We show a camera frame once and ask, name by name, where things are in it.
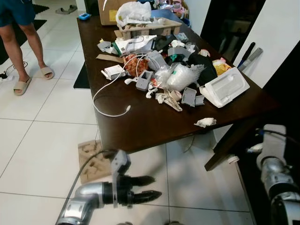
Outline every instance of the slipper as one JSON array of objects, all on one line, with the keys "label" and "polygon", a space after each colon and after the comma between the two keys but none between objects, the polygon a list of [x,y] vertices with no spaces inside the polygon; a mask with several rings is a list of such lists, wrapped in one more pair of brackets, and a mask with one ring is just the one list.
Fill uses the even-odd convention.
[{"label": "slipper", "polygon": [[[31,82],[31,78],[29,78],[27,82],[18,81],[14,86],[14,94],[17,96],[23,95],[26,92],[30,82]],[[22,90],[22,92],[16,93],[15,90]]]},{"label": "slipper", "polygon": [[77,10],[77,6],[75,6],[75,5],[70,5],[70,8],[69,8],[69,12],[70,13],[72,13],[72,12],[74,12],[74,11],[76,11]]},{"label": "slipper", "polygon": [[54,77],[54,72],[49,67],[41,68],[41,72],[46,80],[50,80]]},{"label": "slipper", "polygon": [[55,13],[57,13],[57,14],[70,14],[69,11],[64,10],[63,8],[58,8],[58,9],[56,9],[56,10],[55,10]]}]

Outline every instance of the table leg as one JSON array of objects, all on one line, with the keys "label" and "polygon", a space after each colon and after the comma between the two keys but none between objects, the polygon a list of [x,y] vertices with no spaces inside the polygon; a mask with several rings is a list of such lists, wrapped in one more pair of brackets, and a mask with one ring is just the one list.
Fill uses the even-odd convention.
[{"label": "table leg", "polygon": [[206,171],[213,170],[218,164],[225,160],[229,154],[235,152],[244,142],[247,135],[249,135],[251,131],[254,131],[261,121],[262,117],[254,117],[233,124],[215,146],[215,154],[204,166]]}]

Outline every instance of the person's leg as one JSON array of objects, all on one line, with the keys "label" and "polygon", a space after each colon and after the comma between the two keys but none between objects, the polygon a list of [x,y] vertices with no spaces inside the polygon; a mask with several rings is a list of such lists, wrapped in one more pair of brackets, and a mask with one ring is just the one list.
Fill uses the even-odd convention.
[{"label": "person's leg", "polygon": [[19,81],[28,81],[29,76],[23,65],[23,54],[15,39],[15,32],[12,25],[0,27],[0,36],[10,60],[18,71]]},{"label": "person's leg", "polygon": [[[28,43],[30,47],[32,48],[34,54],[37,57],[38,65],[40,68],[47,67],[44,62],[44,56],[43,56],[43,47],[41,43],[41,39],[38,36],[38,33],[36,32],[36,29],[33,26],[33,23],[29,25],[19,25],[19,27],[23,30],[25,33]],[[52,73],[46,74],[45,77],[50,77]]]}]

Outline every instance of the wooden table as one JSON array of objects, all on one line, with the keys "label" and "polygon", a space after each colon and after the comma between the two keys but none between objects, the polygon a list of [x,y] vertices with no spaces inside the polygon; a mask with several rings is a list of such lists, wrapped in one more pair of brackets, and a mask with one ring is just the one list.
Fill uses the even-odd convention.
[{"label": "wooden table", "polygon": [[[170,18],[168,11],[164,13],[165,17]],[[78,20],[78,26],[90,90],[94,95],[103,85],[109,83],[109,80],[101,74],[101,70],[116,65],[115,62],[96,59],[98,54],[102,53],[97,44],[102,38],[105,41],[114,41],[116,36],[113,31],[117,26],[102,26],[99,16],[92,16],[88,21]],[[207,49],[212,60],[221,58],[217,51],[186,25],[182,25],[180,31],[184,32],[190,41],[195,42],[199,49]],[[250,89],[223,108],[216,108],[205,100],[205,105],[195,108],[181,105],[182,112],[177,112],[166,104],[160,105],[155,98],[147,99],[145,92],[135,88],[135,83],[126,85],[124,78],[119,79],[102,90],[95,104],[101,111],[109,114],[123,113],[128,105],[131,105],[131,109],[126,115],[117,118],[109,118],[95,111],[102,148],[123,149],[132,153],[234,124],[228,132],[230,135],[222,138],[215,148],[215,155],[205,165],[206,170],[211,170],[228,155],[232,147],[238,143],[240,136],[253,128],[261,115],[278,107],[277,102],[265,91],[249,78],[245,79]],[[206,117],[215,118],[217,124],[206,128],[194,125]]]}]

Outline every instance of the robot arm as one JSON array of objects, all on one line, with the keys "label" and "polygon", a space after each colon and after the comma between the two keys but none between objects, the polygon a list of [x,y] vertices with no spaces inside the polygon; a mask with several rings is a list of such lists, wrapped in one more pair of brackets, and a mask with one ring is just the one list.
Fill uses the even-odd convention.
[{"label": "robot arm", "polygon": [[131,162],[126,152],[119,150],[111,162],[112,183],[98,182],[80,186],[73,199],[66,205],[56,225],[88,225],[95,209],[105,204],[132,207],[133,204],[153,201],[161,196],[158,191],[144,191],[134,194],[133,186],[146,186],[155,182],[150,176],[129,177],[124,175]]},{"label": "robot arm", "polygon": [[[285,127],[268,124],[264,130],[285,134]],[[285,137],[265,132],[262,152],[256,163],[262,171],[261,181],[271,202],[273,225],[295,225],[300,223],[299,188],[290,175],[284,159]]]}]

